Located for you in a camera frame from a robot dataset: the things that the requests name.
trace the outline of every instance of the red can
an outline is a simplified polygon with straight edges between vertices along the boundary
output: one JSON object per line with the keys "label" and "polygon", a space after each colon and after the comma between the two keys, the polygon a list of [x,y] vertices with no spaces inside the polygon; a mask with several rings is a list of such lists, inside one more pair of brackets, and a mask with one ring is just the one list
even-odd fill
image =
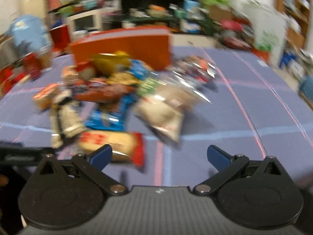
{"label": "red can", "polygon": [[34,53],[29,53],[23,58],[25,71],[32,80],[38,79],[41,75],[41,62]]}

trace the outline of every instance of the blue snack package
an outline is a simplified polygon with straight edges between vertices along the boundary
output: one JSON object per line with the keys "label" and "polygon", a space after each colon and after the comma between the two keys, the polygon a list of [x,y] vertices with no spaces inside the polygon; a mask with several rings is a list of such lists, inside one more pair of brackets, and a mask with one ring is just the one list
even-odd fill
{"label": "blue snack package", "polygon": [[97,107],[89,114],[85,126],[94,130],[122,132],[125,130],[127,109],[136,101],[135,94],[123,96],[118,104],[118,110],[104,113]]}
{"label": "blue snack package", "polygon": [[145,80],[151,72],[144,66],[144,62],[136,59],[131,59],[129,71],[139,80]]}

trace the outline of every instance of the round black disc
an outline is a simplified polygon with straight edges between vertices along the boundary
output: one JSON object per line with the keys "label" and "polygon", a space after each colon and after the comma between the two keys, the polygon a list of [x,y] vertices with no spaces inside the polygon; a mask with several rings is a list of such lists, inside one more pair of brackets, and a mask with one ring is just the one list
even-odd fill
{"label": "round black disc", "polygon": [[217,200],[229,219],[253,229],[288,225],[303,208],[299,190],[281,176],[270,174],[231,181],[220,189]]}
{"label": "round black disc", "polygon": [[19,209],[32,226],[59,230],[80,225],[104,205],[104,195],[94,183],[78,178],[45,175],[28,183],[18,198]]}

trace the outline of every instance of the purple tablecloth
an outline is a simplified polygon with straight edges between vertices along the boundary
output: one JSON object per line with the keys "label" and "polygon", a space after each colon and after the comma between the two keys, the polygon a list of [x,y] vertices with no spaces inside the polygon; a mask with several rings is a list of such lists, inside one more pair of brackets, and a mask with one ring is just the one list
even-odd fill
{"label": "purple tablecloth", "polygon": [[[185,185],[204,181],[216,170],[206,160],[209,145],[234,155],[262,160],[277,156],[297,183],[313,174],[313,112],[285,82],[248,52],[196,47],[173,47],[175,56],[207,52],[219,68],[214,84],[203,93],[212,104],[203,103],[187,113],[179,146],[162,144],[136,118],[127,117],[127,130],[145,135],[146,165],[110,164],[103,172],[128,187],[140,185]],[[45,85],[61,81],[61,70],[73,64],[70,55],[54,59],[51,71],[35,82],[15,86],[1,101],[0,140],[23,142],[26,146],[50,146],[48,112],[37,112],[32,95]],[[81,114],[93,108],[85,103]],[[73,154],[65,148],[59,158]]]}

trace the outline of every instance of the silver screw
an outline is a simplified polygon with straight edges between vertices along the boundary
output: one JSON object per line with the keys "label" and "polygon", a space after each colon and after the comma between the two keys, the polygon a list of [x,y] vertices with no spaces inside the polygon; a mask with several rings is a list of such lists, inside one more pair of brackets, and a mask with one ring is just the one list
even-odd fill
{"label": "silver screw", "polygon": [[110,190],[113,193],[122,193],[126,190],[126,188],[121,184],[115,184],[110,186]]}
{"label": "silver screw", "polygon": [[199,193],[208,193],[211,191],[211,187],[206,184],[199,184],[196,186],[196,191]]}

